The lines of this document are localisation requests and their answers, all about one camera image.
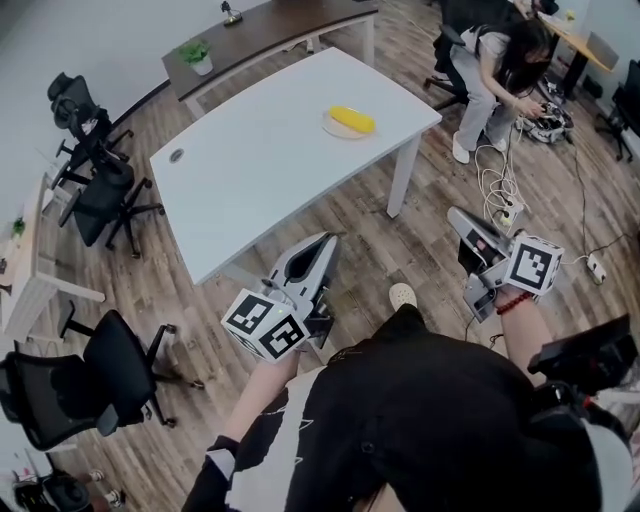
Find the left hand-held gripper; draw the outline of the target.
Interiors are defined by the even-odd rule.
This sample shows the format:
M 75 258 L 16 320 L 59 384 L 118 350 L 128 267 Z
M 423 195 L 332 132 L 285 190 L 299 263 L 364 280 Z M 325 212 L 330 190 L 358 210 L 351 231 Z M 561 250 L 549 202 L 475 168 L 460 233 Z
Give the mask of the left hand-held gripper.
M 286 250 L 258 290 L 243 289 L 222 319 L 244 349 L 280 361 L 306 344 L 323 348 L 333 326 L 324 300 L 339 255 L 339 237 L 319 233 Z

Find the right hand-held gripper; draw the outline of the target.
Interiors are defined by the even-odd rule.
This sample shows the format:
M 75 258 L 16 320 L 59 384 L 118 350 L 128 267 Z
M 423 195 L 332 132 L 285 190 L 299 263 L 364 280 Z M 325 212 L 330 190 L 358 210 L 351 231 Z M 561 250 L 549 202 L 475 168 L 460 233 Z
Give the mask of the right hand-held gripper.
M 564 255 L 562 247 L 526 233 L 509 238 L 456 206 L 449 208 L 447 220 L 460 237 L 458 262 L 468 275 L 464 300 L 478 322 L 493 314 L 497 292 L 506 285 L 535 297 L 552 288 Z

